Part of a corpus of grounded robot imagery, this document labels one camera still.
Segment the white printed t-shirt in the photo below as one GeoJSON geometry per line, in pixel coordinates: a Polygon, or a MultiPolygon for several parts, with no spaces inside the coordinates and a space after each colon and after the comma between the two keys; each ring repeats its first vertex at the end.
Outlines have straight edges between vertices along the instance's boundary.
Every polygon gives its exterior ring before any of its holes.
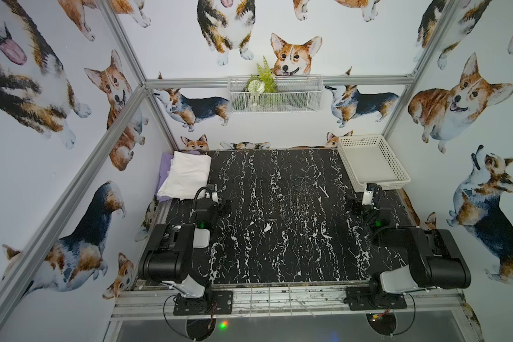
{"type": "Polygon", "coordinates": [[[173,155],[168,178],[158,190],[158,195],[170,199],[193,199],[200,188],[207,186],[212,158],[179,151],[173,155]]]}

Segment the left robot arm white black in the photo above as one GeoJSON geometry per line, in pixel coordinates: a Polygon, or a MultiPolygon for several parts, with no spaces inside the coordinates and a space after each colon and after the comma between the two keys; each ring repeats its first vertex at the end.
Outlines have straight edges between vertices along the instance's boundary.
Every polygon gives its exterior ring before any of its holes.
{"type": "Polygon", "coordinates": [[[193,251],[206,249],[220,217],[230,213],[231,202],[215,184],[200,188],[192,201],[188,222],[155,225],[138,265],[138,277],[169,286],[183,299],[211,300],[211,285],[195,272],[193,251]]]}

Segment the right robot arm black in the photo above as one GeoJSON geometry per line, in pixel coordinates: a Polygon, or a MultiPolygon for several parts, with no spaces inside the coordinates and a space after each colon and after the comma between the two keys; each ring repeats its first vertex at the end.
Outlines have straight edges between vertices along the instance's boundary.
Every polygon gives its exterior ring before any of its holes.
{"type": "Polygon", "coordinates": [[[407,265],[379,272],[369,280],[372,294],[400,295],[428,289],[467,289],[470,269],[447,229],[425,230],[393,223],[391,209],[380,206],[384,191],[369,183],[361,199],[346,197],[349,213],[362,219],[369,242],[378,247],[402,249],[407,265]]]}

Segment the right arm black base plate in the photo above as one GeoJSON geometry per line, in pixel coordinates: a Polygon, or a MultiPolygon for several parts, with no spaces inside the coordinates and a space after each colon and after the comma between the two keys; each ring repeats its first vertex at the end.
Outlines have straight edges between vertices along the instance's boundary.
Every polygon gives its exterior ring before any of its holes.
{"type": "Polygon", "coordinates": [[[367,286],[346,287],[346,297],[343,302],[347,304],[350,310],[370,311],[387,309],[406,309],[408,307],[402,294],[388,294],[371,290],[367,286]]]}

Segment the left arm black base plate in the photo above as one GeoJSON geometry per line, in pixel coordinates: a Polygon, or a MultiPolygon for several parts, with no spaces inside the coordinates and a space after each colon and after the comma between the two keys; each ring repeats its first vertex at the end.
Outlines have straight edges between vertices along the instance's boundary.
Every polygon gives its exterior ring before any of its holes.
{"type": "Polygon", "coordinates": [[[233,292],[212,291],[199,299],[187,299],[176,296],[173,314],[175,316],[197,316],[211,314],[231,314],[233,292]]]}

